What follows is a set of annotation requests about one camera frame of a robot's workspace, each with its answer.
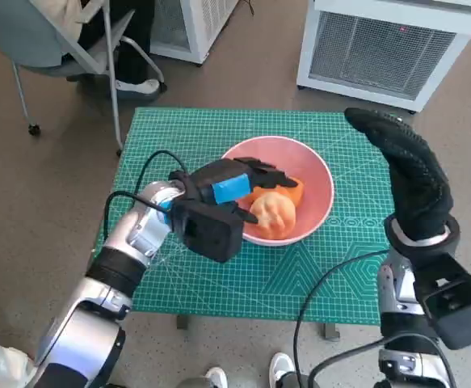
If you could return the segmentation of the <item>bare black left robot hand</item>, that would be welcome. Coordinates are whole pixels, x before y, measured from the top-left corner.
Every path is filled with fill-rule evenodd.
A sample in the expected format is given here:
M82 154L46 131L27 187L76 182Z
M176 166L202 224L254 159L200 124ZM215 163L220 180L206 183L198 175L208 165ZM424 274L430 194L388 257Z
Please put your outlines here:
M233 203L250 195L256 187L295 188L297 181L276 166L252 157L221 158L190 175L192 183L209 205Z

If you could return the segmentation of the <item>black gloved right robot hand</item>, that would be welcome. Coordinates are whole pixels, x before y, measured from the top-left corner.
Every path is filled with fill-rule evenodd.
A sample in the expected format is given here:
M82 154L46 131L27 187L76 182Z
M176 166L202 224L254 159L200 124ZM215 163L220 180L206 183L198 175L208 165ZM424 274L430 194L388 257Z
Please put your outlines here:
M453 198L448 178L428 143L390 114L347 108L344 116L389 164L394 215L406 237L418 241L442 234Z

